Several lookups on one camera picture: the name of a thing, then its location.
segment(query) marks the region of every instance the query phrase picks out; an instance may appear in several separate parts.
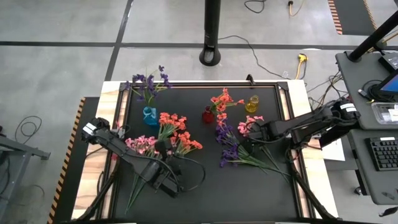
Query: red vase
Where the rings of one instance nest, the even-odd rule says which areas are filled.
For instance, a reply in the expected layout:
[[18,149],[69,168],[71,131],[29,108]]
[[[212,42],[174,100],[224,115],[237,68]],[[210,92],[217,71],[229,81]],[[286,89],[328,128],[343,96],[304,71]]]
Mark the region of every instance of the red vase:
[[214,121],[214,114],[213,112],[211,112],[210,110],[210,106],[207,106],[205,108],[205,111],[201,114],[201,120],[205,123],[205,124],[210,124]]

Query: glass vase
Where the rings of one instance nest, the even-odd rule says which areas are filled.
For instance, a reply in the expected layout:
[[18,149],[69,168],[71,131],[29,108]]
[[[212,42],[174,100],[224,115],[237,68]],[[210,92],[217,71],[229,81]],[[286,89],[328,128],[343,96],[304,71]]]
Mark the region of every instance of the glass vase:
[[158,117],[156,113],[156,108],[151,108],[146,106],[142,113],[144,114],[144,122],[150,126],[158,126]]
[[250,97],[249,102],[246,103],[244,107],[247,112],[254,113],[257,111],[258,106],[259,106],[259,97],[257,95],[254,95]]
[[207,106],[205,108],[205,111],[201,114],[201,120],[205,123],[205,124],[210,124],[214,121],[214,114],[213,112],[211,112],[210,110],[210,106]]

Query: yellow vase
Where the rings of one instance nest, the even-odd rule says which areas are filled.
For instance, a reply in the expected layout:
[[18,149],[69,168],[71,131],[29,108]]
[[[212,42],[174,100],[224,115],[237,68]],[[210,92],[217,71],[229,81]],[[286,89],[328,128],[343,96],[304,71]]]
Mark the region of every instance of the yellow vase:
[[254,113],[257,111],[257,108],[259,106],[259,97],[257,95],[254,95],[250,97],[248,103],[244,106],[246,108],[246,111],[249,113]]

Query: yellow plug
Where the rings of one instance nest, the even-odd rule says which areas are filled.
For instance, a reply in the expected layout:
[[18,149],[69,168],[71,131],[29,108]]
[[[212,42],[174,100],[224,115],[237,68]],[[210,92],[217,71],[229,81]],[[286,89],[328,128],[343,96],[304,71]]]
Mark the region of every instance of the yellow plug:
[[300,59],[300,62],[306,62],[308,60],[308,57],[305,54],[299,54],[298,59]]
[[300,60],[300,62],[298,63],[297,73],[296,73],[295,79],[299,78],[301,64],[303,64],[303,62],[306,62],[308,60],[308,57],[305,54],[299,54],[298,55],[298,59]]

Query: blue vase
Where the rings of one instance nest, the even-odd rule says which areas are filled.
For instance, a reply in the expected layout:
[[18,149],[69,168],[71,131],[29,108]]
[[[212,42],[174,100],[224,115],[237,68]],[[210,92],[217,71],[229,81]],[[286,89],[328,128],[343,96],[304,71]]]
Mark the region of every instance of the blue vase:
[[158,126],[158,117],[156,113],[156,108],[151,108],[146,106],[142,112],[144,113],[144,122],[151,126]]

